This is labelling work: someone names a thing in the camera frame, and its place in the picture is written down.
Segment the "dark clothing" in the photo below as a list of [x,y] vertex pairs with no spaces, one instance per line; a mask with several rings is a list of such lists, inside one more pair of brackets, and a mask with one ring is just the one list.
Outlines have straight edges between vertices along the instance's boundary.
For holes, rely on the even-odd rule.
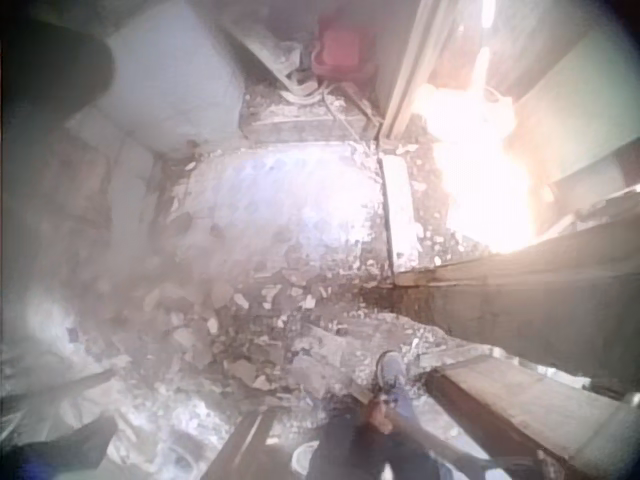
[[307,480],[378,480],[389,463],[395,480],[445,480],[448,467],[400,433],[384,435],[355,407],[331,416],[311,457]]

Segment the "person's foot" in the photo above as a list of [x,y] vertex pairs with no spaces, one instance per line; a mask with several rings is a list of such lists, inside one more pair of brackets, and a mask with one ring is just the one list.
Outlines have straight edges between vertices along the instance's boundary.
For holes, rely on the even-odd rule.
[[376,380],[384,392],[403,387],[407,378],[407,368],[398,352],[383,352],[376,363]]

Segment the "hand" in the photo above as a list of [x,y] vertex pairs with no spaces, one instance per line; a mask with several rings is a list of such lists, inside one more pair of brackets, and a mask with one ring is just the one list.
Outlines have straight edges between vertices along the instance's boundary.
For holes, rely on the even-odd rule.
[[388,435],[393,430],[393,424],[387,419],[386,411],[387,405],[382,398],[375,398],[367,405],[367,421]]

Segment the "white wall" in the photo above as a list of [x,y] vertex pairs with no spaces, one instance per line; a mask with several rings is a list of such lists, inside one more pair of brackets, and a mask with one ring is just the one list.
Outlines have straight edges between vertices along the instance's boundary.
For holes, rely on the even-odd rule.
[[141,145],[181,157],[190,140],[215,144],[238,134],[242,76],[188,2],[154,6],[107,42],[116,71],[98,106]]
[[620,32],[592,30],[516,106],[517,156],[544,182],[640,136],[640,61]]

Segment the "concrete floor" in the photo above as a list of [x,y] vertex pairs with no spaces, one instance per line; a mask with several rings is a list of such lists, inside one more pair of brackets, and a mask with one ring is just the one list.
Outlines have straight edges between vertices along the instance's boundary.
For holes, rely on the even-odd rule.
[[[127,185],[137,172],[113,181]],[[420,354],[464,345],[380,309],[390,284],[382,183],[360,145],[235,149],[162,172],[146,197],[111,195],[108,242],[82,243],[88,252],[73,269],[64,252],[77,239],[51,230],[39,261],[47,282],[29,295],[30,331],[67,359],[71,376],[116,370],[62,416],[79,426],[114,412],[117,464],[191,478],[239,416],[264,405],[287,407],[273,435],[291,450],[324,420],[323,394],[340,391],[332,368],[367,384],[384,350],[401,351],[415,373]],[[138,225],[149,195],[155,220],[145,239],[127,243],[122,232]],[[107,268],[122,248],[125,268]],[[477,451],[412,391],[426,427]]]

